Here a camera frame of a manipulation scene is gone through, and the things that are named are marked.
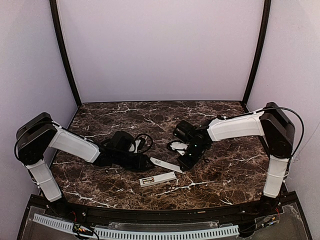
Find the white battery cover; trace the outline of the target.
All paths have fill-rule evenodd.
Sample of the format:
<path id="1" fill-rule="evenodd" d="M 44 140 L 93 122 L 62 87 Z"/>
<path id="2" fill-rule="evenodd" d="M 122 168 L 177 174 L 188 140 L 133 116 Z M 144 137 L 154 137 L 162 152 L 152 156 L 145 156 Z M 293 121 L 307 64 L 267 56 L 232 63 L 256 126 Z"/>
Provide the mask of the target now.
<path id="1" fill-rule="evenodd" d="M 150 161 L 155 164 L 156 166 L 159 166 L 159 167 L 162 167 L 162 168 L 165 168 L 165 169 L 168 169 L 168 170 L 171 170 L 171 171 L 174 171 L 174 172 L 177 172 L 177 173 L 184 173 L 179 166 L 177 165 L 174 165 L 174 164 L 171 164 L 169 162 L 165 162 L 165 161 L 162 161 L 162 160 L 159 160 L 157 158 L 154 158 L 154 157 L 151 157 L 150 158 Z"/>

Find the small AAA battery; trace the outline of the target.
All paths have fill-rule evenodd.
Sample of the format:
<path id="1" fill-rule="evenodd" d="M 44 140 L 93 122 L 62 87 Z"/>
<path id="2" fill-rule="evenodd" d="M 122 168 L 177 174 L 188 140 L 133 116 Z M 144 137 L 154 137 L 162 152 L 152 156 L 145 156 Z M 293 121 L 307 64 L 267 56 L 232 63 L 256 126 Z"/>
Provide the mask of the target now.
<path id="1" fill-rule="evenodd" d="M 144 178 L 142 180 L 142 182 L 145 184 L 145 183 L 152 183 L 154 182 L 154 178 L 153 177 L 150 177 L 150 178 Z"/>

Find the white remote control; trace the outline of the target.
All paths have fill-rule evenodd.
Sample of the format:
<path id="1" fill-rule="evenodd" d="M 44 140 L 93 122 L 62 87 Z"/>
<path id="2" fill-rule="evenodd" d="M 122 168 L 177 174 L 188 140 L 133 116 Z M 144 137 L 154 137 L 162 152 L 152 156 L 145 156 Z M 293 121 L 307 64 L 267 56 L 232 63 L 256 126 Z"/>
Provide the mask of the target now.
<path id="1" fill-rule="evenodd" d="M 149 183 L 149 184 L 143 184 L 143 179 L 147 179 L 147 178 L 154 178 L 154 182 Z M 149 186 L 169 182 L 169 181 L 176 180 L 176 179 L 177 179 L 176 174 L 172 171 L 172 172 L 158 174 L 158 175 L 154 175 L 154 176 L 150 176 L 150 177 L 140 178 L 139 184 L 143 188 L 143 187 L 149 187 Z"/>

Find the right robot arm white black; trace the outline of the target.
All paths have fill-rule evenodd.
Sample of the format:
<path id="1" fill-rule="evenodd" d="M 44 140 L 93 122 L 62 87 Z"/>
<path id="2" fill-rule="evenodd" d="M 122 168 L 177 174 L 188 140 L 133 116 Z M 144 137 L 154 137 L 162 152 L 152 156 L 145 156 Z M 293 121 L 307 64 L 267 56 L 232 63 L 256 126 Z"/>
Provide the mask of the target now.
<path id="1" fill-rule="evenodd" d="M 198 126 L 182 120 L 173 131 L 178 140 L 168 143 L 167 147 L 179 153 L 177 160 L 180 169 L 188 171 L 213 143 L 248 136 L 264 137 L 269 164 L 260 200 L 265 205 L 275 207 L 279 203 L 291 160 L 299 148 L 294 146 L 296 128 L 285 114 L 286 111 L 299 117 L 292 109 L 269 102 L 264 108 L 230 117 L 218 115 Z"/>

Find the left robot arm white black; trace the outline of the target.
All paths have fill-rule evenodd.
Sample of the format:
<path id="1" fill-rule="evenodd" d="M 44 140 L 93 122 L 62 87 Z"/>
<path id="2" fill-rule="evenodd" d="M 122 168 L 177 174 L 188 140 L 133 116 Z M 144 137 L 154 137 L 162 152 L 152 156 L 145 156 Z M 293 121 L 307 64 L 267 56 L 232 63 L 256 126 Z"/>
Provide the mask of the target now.
<path id="1" fill-rule="evenodd" d="M 101 143 L 75 134 L 42 112 L 16 132 L 14 154 L 29 171 L 45 198 L 53 203 L 63 199 L 63 193 L 45 163 L 48 148 L 76 156 L 98 167 L 118 165 L 132 172 L 144 172 L 155 167 L 144 148 L 148 134 L 133 137 L 125 131 L 115 134 Z"/>

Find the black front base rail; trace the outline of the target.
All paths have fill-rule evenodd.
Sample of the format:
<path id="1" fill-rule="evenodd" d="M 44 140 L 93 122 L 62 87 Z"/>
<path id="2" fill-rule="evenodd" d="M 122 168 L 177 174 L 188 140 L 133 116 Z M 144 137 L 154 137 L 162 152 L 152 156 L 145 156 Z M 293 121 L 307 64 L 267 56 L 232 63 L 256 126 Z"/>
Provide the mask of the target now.
<path id="1" fill-rule="evenodd" d="M 51 208 L 44 197 L 31 195 L 24 215 L 32 210 L 49 216 L 66 219 L 69 222 L 95 227 L 110 223 L 125 224 L 194 224 L 217 222 L 219 224 L 239 225 L 240 230 L 252 232 L 264 221 L 276 217 L 282 228 L 289 231 L 304 227 L 305 217 L 300 212 L 301 205 L 297 194 L 285 192 L 273 209 L 263 209 L 262 201 L 252 201 L 235 205 L 189 209 L 189 210 L 128 210 L 89 206 L 66 202 L 61 207 Z"/>

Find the black right frame post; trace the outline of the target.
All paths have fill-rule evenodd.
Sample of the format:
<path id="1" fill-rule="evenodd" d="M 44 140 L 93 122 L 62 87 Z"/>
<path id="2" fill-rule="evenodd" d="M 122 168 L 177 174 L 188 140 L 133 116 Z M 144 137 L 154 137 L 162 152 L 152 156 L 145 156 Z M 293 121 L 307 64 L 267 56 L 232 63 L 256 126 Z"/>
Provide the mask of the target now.
<path id="1" fill-rule="evenodd" d="M 263 2 L 261 24 L 260 24 L 260 28 L 259 28 L 256 49 L 255 49 L 248 81 L 246 84 L 246 88 L 245 88 L 243 98 L 241 101 L 244 106 L 247 106 L 247 104 L 248 104 L 248 101 L 249 101 L 249 98 L 250 98 L 250 95 L 251 95 L 251 92 L 253 89 L 253 85 L 255 82 L 255 78 L 256 78 L 256 75 L 258 72 L 258 67 L 259 67 L 259 63 L 260 63 L 260 59 L 261 59 L 261 55 L 262 55 L 262 51 L 263 51 L 263 47 L 264 47 L 264 43 L 265 43 L 267 28 L 268 28 L 269 16 L 270 16 L 270 11 L 271 11 L 271 3 L 272 3 L 271 0 L 265 0 Z"/>

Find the black frame post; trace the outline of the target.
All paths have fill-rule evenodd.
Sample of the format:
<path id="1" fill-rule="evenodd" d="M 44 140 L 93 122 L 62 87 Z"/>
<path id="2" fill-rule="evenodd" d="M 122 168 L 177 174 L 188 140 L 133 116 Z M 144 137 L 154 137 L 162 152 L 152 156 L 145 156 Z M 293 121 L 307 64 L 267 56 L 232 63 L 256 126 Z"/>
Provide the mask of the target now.
<path id="1" fill-rule="evenodd" d="M 246 88 L 245 88 L 243 98 L 241 101 L 244 106 L 247 106 L 247 104 L 248 104 L 248 101 L 249 101 L 249 98 L 250 98 L 250 95 L 251 95 L 251 92 L 253 89 L 253 85 L 255 82 L 255 78 L 256 78 L 256 75 L 258 72 L 258 67 L 259 67 L 259 63 L 260 63 L 260 59 L 261 59 L 261 55 L 262 55 L 262 51 L 263 51 L 263 47 L 264 47 L 264 43 L 265 43 L 267 28 L 268 28 L 269 16 L 270 16 L 270 11 L 271 11 L 271 3 L 272 3 L 271 0 L 265 0 L 263 2 L 261 24 L 260 24 L 260 28 L 259 28 L 256 49 L 255 49 L 248 81 L 246 84 Z"/>
<path id="2" fill-rule="evenodd" d="M 67 81 L 68 81 L 73 99 L 75 101 L 75 104 L 77 108 L 80 108 L 82 106 L 82 101 L 76 86 L 76 81 L 74 79 L 71 64 L 68 58 L 68 53 L 67 53 L 66 44 L 63 37 L 62 26 L 61 26 L 59 11 L 58 11 L 58 1 L 49 0 L 49 4 L 50 4 L 50 11 L 51 11 L 51 17 L 52 17 L 52 22 L 54 26 L 55 36 L 56 36 L 62 64 L 64 67 L 64 71 L 65 71 Z"/>

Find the black left frame post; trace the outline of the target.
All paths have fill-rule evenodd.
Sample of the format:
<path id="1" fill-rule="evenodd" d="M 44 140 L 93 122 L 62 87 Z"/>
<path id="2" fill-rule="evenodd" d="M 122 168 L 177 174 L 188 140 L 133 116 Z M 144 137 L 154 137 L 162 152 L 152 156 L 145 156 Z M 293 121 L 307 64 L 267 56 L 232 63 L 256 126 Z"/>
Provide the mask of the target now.
<path id="1" fill-rule="evenodd" d="M 77 108 L 80 108 L 82 106 L 82 101 L 76 86 L 76 81 L 74 79 L 71 64 L 68 58 L 68 53 L 67 53 L 66 44 L 63 37 L 62 26 L 61 26 L 59 11 L 58 11 L 58 1 L 49 0 L 49 4 L 50 4 L 50 11 L 51 11 L 51 17 L 52 17 L 52 22 L 54 26 L 55 36 L 56 36 L 62 64 L 64 67 L 64 71 L 65 71 L 67 81 L 68 81 L 73 99 L 75 101 L 75 104 Z"/>

